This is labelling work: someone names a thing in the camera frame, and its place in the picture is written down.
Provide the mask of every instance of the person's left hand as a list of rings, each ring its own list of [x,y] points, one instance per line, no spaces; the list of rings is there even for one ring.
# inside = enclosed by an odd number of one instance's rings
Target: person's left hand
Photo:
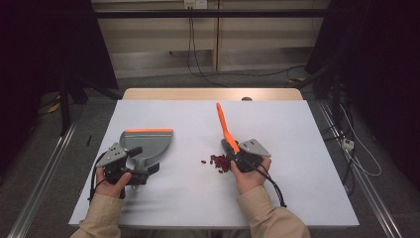
[[[95,193],[119,198],[121,190],[130,181],[131,176],[132,175],[130,173],[125,173],[121,176],[121,178],[117,181],[117,183],[112,184],[112,183],[109,183],[107,180],[104,180],[105,179],[104,169],[102,167],[97,168],[96,169],[97,185],[96,185]]]

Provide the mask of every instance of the forearm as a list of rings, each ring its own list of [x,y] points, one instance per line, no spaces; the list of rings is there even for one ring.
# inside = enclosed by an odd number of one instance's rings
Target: forearm
[[[253,237],[310,237],[305,224],[284,207],[274,207],[265,188],[258,186],[238,198]]]
[[[118,222],[122,207],[122,199],[95,193],[90,203],[86,219],[80,223],[80,228],[71,238],[120,237]]]

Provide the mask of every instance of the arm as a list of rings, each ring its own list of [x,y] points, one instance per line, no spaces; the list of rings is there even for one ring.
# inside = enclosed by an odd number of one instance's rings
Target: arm
[[[130,173],[125,173],[116,184],[107,182],[102,168],[96,170],[96,190],[90,203],[89,210],[80,223],[80,228],[71,235],[79,237],[120,237],[118,221],[121,216],[123,200],[119,198],[120,191],[131,178]]]
[[[262,165],[267,170],[270,164],[271,159],[262,158]],[[263,176],[257,172],[242,174],[234,162],[231,162],[231,169],[241,195],[238,203],[248,218],[253,237],[310,237],[308,228],[297,216],[284,207],[272,205],[263,187]]]

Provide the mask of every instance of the white tabletop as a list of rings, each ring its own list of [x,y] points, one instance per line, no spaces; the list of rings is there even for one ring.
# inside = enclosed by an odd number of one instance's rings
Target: white tabletop
[[[306,101],[219,101],[229,131],[239,142],[256,138],[272,154],[269,170],[288,209],[310,227],[359,225]],[[126,187],[120,224],[148,228],[242,228],[247,220],[236,203],[232,173],[209,164],[222,155],[216,101],[121,100],[98,156],[130,128],[172,128],[160,171],[137,191]],[[88,209],[90,175],[69,221],[77,225]],[[271,184],[265,187],[275,205]]]

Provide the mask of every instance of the orange handle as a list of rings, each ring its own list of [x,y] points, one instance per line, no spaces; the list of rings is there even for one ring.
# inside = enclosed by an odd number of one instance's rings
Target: orange handle
[[[225,116],[223,114],[222,106],[219,102],[216,103],[217,114],[219,115],[220,124],[222,125],[223,137],[229,143],[229,145],[234,149],[235,154],[240,151],[238,144],[236,144],[234,137],[229,133],[228,127],[226,126]]]

